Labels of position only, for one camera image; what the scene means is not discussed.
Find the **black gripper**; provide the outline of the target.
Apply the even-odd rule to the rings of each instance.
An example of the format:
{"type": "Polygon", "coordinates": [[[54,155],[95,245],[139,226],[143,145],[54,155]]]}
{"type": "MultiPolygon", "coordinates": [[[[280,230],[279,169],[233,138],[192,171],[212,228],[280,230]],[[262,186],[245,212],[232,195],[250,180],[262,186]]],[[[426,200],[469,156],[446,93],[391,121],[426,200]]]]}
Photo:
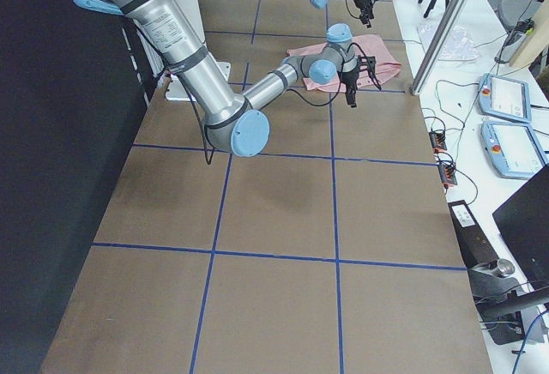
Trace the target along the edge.
{"type": "Polygon", "coordinates": [[[374,17],[371,0],[353,0],[355,6],[360,10],[359,19],[367,28],[371,28],[371,20],[374,17]]]}
{"type": "Polygon", "coordinates": [[[341,83],[345,85],[346,88],[346,101],[351,108],[356,108],[356,92],[358,89],[358,79],[359,71],[351,70],[348,72],[341,72],[341,83]]]}

